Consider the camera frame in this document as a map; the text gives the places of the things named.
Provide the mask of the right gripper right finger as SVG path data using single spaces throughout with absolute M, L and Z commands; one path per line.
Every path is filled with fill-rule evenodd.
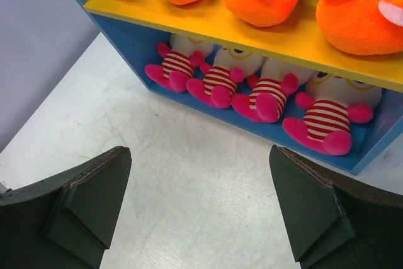
M 301 268 L 402 268 L 402 195 L 273 146 L 271 176 Z

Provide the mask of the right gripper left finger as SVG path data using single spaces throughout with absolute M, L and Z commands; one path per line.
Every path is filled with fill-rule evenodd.
M 1 268 L 99 268 L 110 248 L 132 165 L 116 146 L 1 194 Z

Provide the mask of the white plush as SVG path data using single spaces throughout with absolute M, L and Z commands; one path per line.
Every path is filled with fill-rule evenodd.
M 343 156 L 353 145 L 351 124 L 369 122 L 383 92 L 379 86 L 318 71 L 305 91 L 295 96 L 296 104 L 305 110 L 304 117 L 286 117 L 283 129 L 309 149 Z
M 222 46 L 215 54 L 212 65 L 204 63 L 200 66 L 203 79 L 188 80 L 186 89 L 209 106 L 228 108 L 237 85 L 253 75 L 264 60 L 262 55 Z
M 205 63 L 215 44 L 173 33 L 169 44 L 159 43 L 157 52 L 160 64 L 148 64 L 145 73 L 160 86 L 177 92 L 186 91 L 186 83 L 193 78 L 195 70 Z

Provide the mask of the pink plush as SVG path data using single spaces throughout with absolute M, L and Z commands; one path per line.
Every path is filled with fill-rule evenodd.
M 287 98 L 305 84 L 314 69 L 277 59 L 266 59 L 259 76 L 247 78 L 249 94 L 236 93 L 231 99 L 233 109 L 258 123 L 274 123 L 282 116 Z

